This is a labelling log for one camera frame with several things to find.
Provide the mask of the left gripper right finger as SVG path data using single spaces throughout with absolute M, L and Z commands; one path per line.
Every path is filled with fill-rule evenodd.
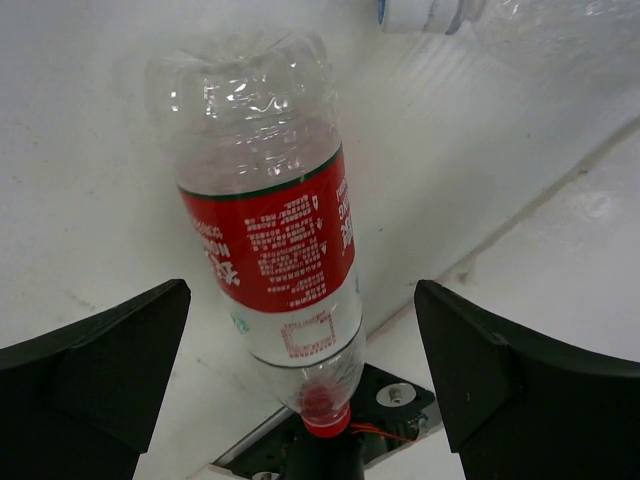
M 414 304 L 468 479 L 635 479 L 639 366 L 553 339 L 431 280 Z

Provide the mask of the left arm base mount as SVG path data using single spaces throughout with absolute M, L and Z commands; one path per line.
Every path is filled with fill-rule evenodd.
M 442 424 L 432 391 L 369 364 L 351 406 L 351 424 L 334 439 L 313 437 L 281 408 L 213 465 L 233 479 L 363 479 Z

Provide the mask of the red label plastic bottle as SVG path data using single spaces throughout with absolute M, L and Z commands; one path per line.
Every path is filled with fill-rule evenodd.
M 150 59 L 145 106 L 231 319 L 315 436 L 351 419 L 365 333 L 332 66 L 313 33 Z

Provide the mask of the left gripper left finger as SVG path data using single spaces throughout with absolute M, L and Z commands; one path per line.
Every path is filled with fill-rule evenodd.
M 191 291 L 172 279 L 1 351 L 4 479 L 131 479 L 150 446 Z

